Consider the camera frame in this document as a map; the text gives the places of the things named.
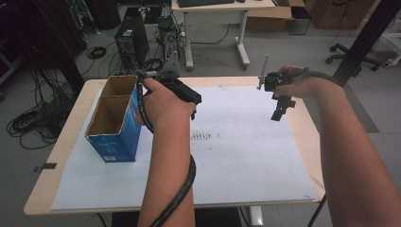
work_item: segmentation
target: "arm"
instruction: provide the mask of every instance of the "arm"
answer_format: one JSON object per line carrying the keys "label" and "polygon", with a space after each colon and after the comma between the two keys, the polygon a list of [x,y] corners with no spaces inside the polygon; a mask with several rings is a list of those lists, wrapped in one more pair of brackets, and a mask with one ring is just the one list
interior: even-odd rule
{"label": "arm", "polygon": [[401,225],[397,187],[342,88],[325,79],[309,78],[278,86],[276,94],[313,96],[317,102],[323,180],[333,225]]}
{"label": "arm", "polygon": [[[181,101],[156,80],[145,79],[144,85],[152,91],[144,96],[144,103],[154,136],[138,226],[149,226],[185,182],[190,157],[189,117],[195,110],[194,103]],[[195,226],[192,189],[164,226]]]}

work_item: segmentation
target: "open cardboard box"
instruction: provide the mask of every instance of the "open cardboard box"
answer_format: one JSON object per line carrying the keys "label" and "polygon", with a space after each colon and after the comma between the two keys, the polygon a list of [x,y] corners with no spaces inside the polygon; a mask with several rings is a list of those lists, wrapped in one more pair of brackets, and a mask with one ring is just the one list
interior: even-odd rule
{"label": "open cardboard box", "polygon": [[302,0],[283,0],[270,9],[249,10],[247,30],[281,31],[286,28],[286,21],[292,18],[291,7],[305,7]]}
{"label": "open cardboard box", "polygon": [[109,77],[96,104],[85,138],[106,163],[134,162],[141,126],[136,77]]}

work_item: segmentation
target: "table leg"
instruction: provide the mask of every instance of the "table leg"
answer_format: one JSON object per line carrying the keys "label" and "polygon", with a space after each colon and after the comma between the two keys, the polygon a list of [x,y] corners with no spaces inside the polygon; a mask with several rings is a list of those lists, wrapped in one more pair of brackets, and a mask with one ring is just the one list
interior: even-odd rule
{"label": "table leg", "polygon": [[236,46],[238,47],[238,51],[241,56],[242,63],[244,64],[244,69],[246,69],[248,67],[248,65],[251,64],[250,59],[248,58],[248,54],[244,47],[244,43],[243,43],[244,33],[245,33],[245,25],[247,24],[247,15],[248,15],[247,10],[244,10],[241,12],[241,24],[239,27],[239,37],[235,37]]}
{"label": "table leg", "polygon": [[189,34],[189,20],[188,20],[188,12],[183,14],[183,30],[185,32],[185,62],[186,69],[193,70],[194,69],[194,61],[192,60],[192,48],[191,48],[191,39]]}
{"label": "table leg", "polygon": [[263,226],[262,207],[250,206],[251,226]]}

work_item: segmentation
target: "desk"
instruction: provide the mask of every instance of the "desk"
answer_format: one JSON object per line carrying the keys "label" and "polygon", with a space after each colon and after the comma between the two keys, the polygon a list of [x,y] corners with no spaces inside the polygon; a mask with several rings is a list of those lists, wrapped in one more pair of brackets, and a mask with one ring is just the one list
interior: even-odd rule
{"label": "desk", "polygon": [[[256,86],[257,77],[235,77],[235,78],[186,78],[182,81],[188,86]],[[64,213],[94,213],[112,212],[112,209],[90,209],[90,210],[51,210],[51,204],[61,181],[61,174],[65,163],[74,148],[84,120],[95,100],[96,93],[101,89],[106,80],[94,79],[85,83],[82,92],[72,110],[62,132],[53,148],[47,162],[57,163],[55,169],[44,169],[38,179],[32,193],[26,203],[25,213],[28,215],[49,215]],[[320,161],[319,134],[307,112],[301,99],[297,99],[297,106],[288,110],[288,122],[293,131],[296,145],[304,161],[309,176],[315,200],[320,201],[324,194],[323,176]]]}
{"label": "desk", "polygon": [[238,24],[240,23],[239,36],[235,37],[236,46],[238,47],[239,54],[242,59],[244,68],[246,69],[250,65],[247,52],[244,47],[243,39],[245,32],[245,25],[247,23],[247,14],[250,9],[269,9],[274,7],[271,0],[247,0],[245,3],[234,2],[232,4],[221,4],[213,6],[202,6],[193,8],[180,8],[177,0],[172,1],[173,11],[183,12],[184,32],[185,32],[185,61],[186,68],[192,70],[194,68],[194,62],[192,59],[191,49],[191,32],[189,26],[191,24],[189,13],[191,18],[200,17],[201,22],[205,24]]}

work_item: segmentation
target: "keyboard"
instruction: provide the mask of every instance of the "keyboard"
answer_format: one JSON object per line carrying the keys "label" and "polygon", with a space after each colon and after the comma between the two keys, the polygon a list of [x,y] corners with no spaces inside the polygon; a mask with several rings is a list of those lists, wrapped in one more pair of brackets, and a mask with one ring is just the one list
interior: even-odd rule
{"label": "keyboard", "polygon": [[178,0],[181,8],[234,3],[235,0]]}

